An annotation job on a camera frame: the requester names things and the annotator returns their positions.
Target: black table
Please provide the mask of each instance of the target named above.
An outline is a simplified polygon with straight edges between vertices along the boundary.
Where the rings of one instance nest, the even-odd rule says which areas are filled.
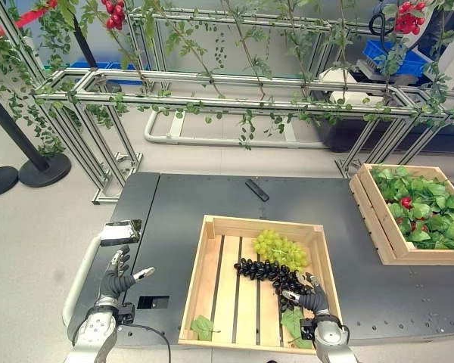
[[[247,178],[144,172],[129,177],[111,221],[143,221],[140,243],[130,245],[130,271],[156,268],[124,296],[137,307],[136,324],[164,331],[173,344],[178,341],[202,219],[210,214],[324,225],[351,344],[454,335],[454,266],[383,266],[348,180],[258,178],[270,196],[263,203],[244,184]],[[105,266],[116,250],[99,247],[69,325],[69,338],[94,303]],[[168,296],[167,308],[139,309],[159,296]],[[158,301],[157,306],[165,306],[165,299]],[[162,343],[154,334],[128,332],[128,328],[119,332],[117,346]]]

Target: gray floor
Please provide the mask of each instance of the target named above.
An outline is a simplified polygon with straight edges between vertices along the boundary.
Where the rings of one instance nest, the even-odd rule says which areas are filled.
[[[289,175],[339,177],[333,154],[326,150],[187,147],[149,144],[143,139],[147,114],[137,111],[123,122],[137,151],[145,154],[141,170],[220,175]],[[196,135],[235,135],[233,123],[188,124]],[[119,143],[106,132],[113,145]],[[314,139],[314,133],[306,132]],[[17,168],[26,161],[0,129],[0,166]],[[440,166],[454,181],[454,157],[417,157],[417,165]],[[113,211],[112,205],[93,206],[95,189],[76,162],[70,174],[47,188],[18,184],[0,196],[0,362],[58,362],[70,349],[61,310],[67,291],[89,241]],[[450,361],[454,340],[355,347],[364,362]],[[315,362],[314,357],[223,349],[176,347],[173,361],[195,362]],[[165,362],[166,350],[114,349],[109,362]]]

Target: wooden box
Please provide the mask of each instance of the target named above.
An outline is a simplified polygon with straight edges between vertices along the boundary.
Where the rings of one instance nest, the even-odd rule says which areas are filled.
[[[269,280],[237,276],[234,264],[244,257],[257,260],[252,239],[264,229],[297,242],[307,253],[306,271],[328,294],[330,310],[341,319],[331,263],[322,225],[205,216],[185,304],[180,344],[315,354],[298,349],[280,324],[278,297]],[[305,310],[305,317],[312,313]],[[212,341],[197,340],[191,322],[203,315],[213,321]]]
[[[374,164],[363,164],[350,181],[350,189],[372,236],[384,265],[454,265],[454,250],[419,250],[400,232],[370,170]],[[383,165],[395,169],[398,165]],[[405,166],[413,176],[423,175],[446,181],[454,195],[454,186],[442,170],[432,166]]]

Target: red berry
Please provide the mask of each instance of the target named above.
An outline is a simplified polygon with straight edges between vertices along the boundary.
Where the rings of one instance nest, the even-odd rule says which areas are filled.
[[[114,5],[111,4],[111,2],[106,2],[106,11],[109,14],[112,14],[114,12]]]
[[[113,19],[115,26],[122,23],[121,17],[119,17],[118,14],[111,15],[111,19]]]
[[[407,208],[407,209],[410,209],[412,208],[412,198],[409,197],[409,196],[406,196],[406,197],[402,197],[400,199],[400,204],[404,207],[404,208]]]
[[[404,10],[404,11],[408,11],[410,8],[412,7],[412,4],[410,2],[404,2],[401,6],[401,8]]]
[[[108,29],[113,29],[115,26],[116,24],[114,23],[113,19],[109,18],[108,20],[106,20],[106,27]]]
[[[124,15],[123,13],[123,8],[121,8],[119,5],[116,5],[114,7],[114,12],[118,15],[120,15],[121,17]]]

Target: robotic hand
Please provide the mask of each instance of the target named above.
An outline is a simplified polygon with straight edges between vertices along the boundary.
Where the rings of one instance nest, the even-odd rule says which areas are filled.
[[[315,314],[313,319],[300,321],[301,337],[313,341],[316,354],[323,363],[358,363],[347,345],[350,333],[341,325],[338,317],[330,314],[326,293],[318,279],[309,273],[306,273],[306,279],[313,286],[313,292],[298,295],[291,291],[282,291],[285,298]]]
[[[117,326],[131,324],[135,307],[130,302],[118,301],[136,281],[153,274],[154,268],[146,268],[134,275],[124,276],[128,269],[129,247],[125,245],[114,254],[101,281],[99,296],[86,314],[73,340],[74,348],[64,363],[104,363],[117,340]]]

